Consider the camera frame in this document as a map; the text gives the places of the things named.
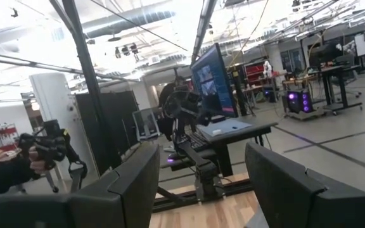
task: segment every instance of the person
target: person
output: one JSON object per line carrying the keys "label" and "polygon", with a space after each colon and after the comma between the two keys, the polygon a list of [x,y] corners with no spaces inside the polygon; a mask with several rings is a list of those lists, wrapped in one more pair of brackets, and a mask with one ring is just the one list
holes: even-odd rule
{"label": "person", "polygon": [[[158,97],[158,107],[162,110],[165,102],[169,98],[169,96],[174,92],[174,89],[177,86],[183,86],[185,83],[185,80],[182,76],[177,76],[176,79],[168,83],[163,90],[161,91],[159,97]],[[169,118],[166,115],[164,115],[163,111],[163,118],[160,118],[157,121],[158,129],[161,133],[164,134],[164,136],[167,138],[167,140],[171,141],[171,135],[172,135],[172,126],[174,123],[173,118]]]}
{"label": "person", "polygon": [[0,194],[10,187],[22,184],[30,179],[38,179],[45,170],[45,161],[37,159],[35,148],[29,150],[29,157],[17,155],[8,161],[0,161]]}

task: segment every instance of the concrete floor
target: concrete floor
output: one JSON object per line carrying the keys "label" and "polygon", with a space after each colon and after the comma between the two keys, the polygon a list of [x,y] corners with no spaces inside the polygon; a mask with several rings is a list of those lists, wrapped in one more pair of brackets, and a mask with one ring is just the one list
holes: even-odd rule
{"label": "concrete floor", "polygon": [[[315,87],[314,94],[322,96],[322,89],[317,85]],[[337,116],[328,115],[301,122],[283,118],[281,104],[268,103],[259,104],[260,109],[256,111],[256,118],[279,123],[268,135],[273,151],[365,191],[365,75],[360,75],[359,80],[347,87],[362,92],[362,96],[358,99],[363,102],[362,111],[355,107],[343,110]],[[349,103],[353,101],[356,101],[356,98],[351,96]],[[164,147],[170,144],[164,138],[160,138],[158,142]],[[244,164],[246,142],[229,145],[235,174],[247,171]],[[168,153],[161,153],[162,163],[167,162],[167,156]],[[169,168],[161,169],[159,185],[165,189],[192,185],[194,183],[192,174],[188,168],[177,172],[172,172]],[[33,193],[51,193],[44,179],[28,183],[25,188]]]}

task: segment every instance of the black partition panel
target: black partition panel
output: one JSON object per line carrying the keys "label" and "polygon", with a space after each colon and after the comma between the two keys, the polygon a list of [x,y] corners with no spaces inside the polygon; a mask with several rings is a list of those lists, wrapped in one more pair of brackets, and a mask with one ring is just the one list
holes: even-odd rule
{"label": "black partition panel", "polygon": [[[114,153],[118,151],[122,155],[138,142],[132,116],[132,113],[138,110],[138,105],[132,91],[102,93],[100,96],[104,116],[114,137],[114,144],[117,147],[114,149]],[[88,94],[77,94],[75,97],[99,173],[103,174],[111,166],[111,156],[113,155],[105,153],[103,140],[96,137],[99,135],[97,133],[99,129],[93,112],[91,97]]]}

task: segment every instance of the hand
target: hand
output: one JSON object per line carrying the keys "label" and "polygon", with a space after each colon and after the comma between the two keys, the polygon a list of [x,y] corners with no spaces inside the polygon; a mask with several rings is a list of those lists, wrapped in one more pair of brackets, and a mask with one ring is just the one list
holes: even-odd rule
{"label": "hand", "polygon": [[36,174],[44,174],[46,172],[46,161],[38,160],[36,148],[33,146],[29,149],[30,168],[35,171]]}

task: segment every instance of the wooden platform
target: wooden platform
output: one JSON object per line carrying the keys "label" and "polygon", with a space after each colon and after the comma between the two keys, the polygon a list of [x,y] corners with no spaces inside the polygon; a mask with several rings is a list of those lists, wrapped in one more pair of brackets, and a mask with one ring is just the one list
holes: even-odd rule
{"label": "wooden platform", "polygon": [[[247,178],[247,174],[228,177],[231,181]],[[186,186],[170,192],[178,194],[192,190],[194,186]],[[151,216],[150,228],[242,228],[253,217],[257,206],[257,198],[251,191],[202,205],[154,213]]]}

